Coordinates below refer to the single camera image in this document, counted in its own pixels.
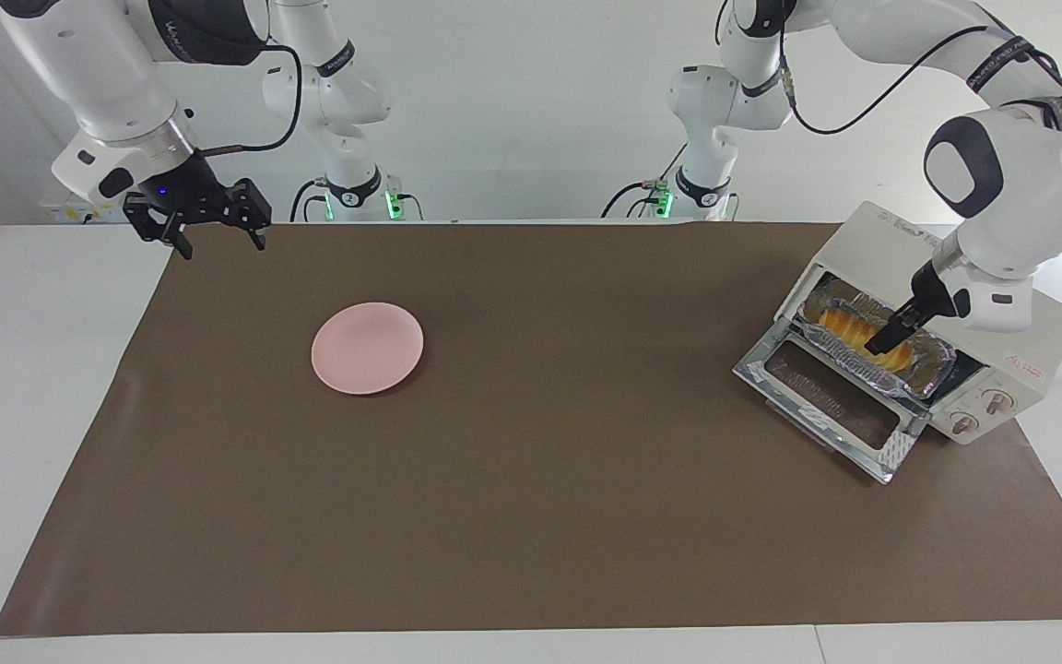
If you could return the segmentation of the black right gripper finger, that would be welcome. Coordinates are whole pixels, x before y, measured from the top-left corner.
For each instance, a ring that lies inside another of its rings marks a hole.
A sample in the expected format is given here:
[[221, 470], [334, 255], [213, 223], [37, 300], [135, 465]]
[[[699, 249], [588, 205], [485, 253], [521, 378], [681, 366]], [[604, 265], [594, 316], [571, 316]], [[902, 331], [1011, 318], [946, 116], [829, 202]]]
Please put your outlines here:
[[171, 215], [171, 218], [159, 221], [152, 211], [152, 203], [147, 198], [124, 200], [124, 215], [140, 240], [144, 243], [162, 243], [173, 249], [184, 260], [193, 259], [193, 245], [186, 239], [181, 220]]
[[232, 186], [233, 226], [247, 232], [257, 251], [266, 250], [266, 231], [271, 226], [271, 205], [252, 180]]

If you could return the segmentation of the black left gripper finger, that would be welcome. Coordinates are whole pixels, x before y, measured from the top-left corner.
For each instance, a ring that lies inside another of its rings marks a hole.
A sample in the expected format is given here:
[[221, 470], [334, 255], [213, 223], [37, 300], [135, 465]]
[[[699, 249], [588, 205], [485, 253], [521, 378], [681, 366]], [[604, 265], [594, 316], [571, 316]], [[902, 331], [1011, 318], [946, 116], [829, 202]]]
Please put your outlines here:
[[890, 316], [888, 324], [867, 341], [866, 350], [873, 356], [884, 356], [897, 350], [905, 340], [918, 331], [919, 327], [920, 314], [917, 312], [894, 312]]

